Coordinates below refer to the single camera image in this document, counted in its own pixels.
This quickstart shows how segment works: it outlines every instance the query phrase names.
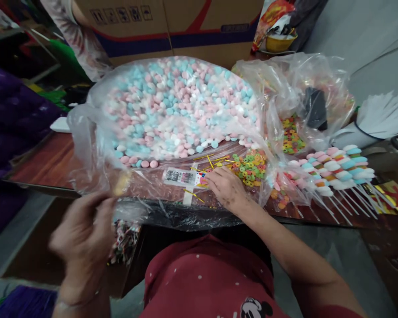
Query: wrist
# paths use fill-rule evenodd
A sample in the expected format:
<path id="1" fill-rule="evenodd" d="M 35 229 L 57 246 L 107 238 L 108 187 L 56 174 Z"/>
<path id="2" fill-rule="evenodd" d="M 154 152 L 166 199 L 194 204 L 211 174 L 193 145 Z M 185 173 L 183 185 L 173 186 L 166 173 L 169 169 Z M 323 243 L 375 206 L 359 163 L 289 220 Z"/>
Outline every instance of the wrist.
<path id="1" fill-rule="evenodd" d="M 89 302 L 104 283 L 105 269 L 105 264 L 69 262 L 59 291 L 59 298 L 69 306 Z"/>

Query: cardboard box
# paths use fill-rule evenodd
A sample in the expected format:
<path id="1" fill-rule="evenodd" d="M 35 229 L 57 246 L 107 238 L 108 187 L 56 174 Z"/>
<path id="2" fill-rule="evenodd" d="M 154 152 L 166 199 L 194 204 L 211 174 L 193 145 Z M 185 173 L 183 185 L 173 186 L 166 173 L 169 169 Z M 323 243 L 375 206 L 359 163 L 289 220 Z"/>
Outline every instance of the cardboard box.
<path id="1" fill-rule="evenodd" d="M 115 66 L 185 55 L 248 59 L 264 0 L 76 0 Z"/>

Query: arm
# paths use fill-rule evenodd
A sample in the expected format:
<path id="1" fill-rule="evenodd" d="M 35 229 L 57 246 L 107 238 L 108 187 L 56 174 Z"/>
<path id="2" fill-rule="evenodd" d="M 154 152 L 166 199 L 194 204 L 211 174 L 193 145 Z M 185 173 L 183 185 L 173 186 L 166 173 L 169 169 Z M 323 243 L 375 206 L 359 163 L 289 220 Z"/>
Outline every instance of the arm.
<path id="1" fill-rule="evenodd" d="M 77 199 L 52 234 L 50 248 L 66 264 L 53 318 L 111 316 L 105 269 L 114 240 L 114 204 L 106 193 Z"/>
<path id="2" fill-rule="evenodd" d="M 349 286 L 330 264 L 272 218 L 245 193 L 240 179 L 228 168 L 207 174 L 218 200 L 240 218 L 265 243 L 292 281 L 292 288 L 304 317 L 326 305 L 366 314 Z"/>

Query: candy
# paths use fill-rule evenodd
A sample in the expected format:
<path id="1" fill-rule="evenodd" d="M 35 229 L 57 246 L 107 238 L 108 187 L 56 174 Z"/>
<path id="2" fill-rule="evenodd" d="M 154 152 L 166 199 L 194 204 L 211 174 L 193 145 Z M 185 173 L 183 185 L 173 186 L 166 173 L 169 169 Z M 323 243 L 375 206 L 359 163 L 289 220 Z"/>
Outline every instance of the candy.
<path id="1" fill-rule="evenodd" d="M 113 140 L 118 158 L 185 158 L 222 140 L 258 148 L 229 131 L 241 126 L 258 133 L 260 110 L 250 85 L 228 70 L 171 57 L 130 64 L 104 82 L 111 87 L 104 113 L 121 129 Z"/>

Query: white candy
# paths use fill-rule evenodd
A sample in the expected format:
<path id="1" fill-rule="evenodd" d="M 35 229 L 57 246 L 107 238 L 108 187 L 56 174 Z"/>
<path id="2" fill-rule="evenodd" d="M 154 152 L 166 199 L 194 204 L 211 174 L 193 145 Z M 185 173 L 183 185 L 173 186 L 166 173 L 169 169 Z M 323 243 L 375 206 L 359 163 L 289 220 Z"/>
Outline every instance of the white candy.
<path id="1" fill-rule="evenodd" d="M 127 147 L 125 147 L 125 146 L 123 146 L 123 145 L 119 145 L 119 146 L 116 148 L 116 150 L 117 150 L 117 151 L 124 152 L 125 150 L 127 150 Z"/>

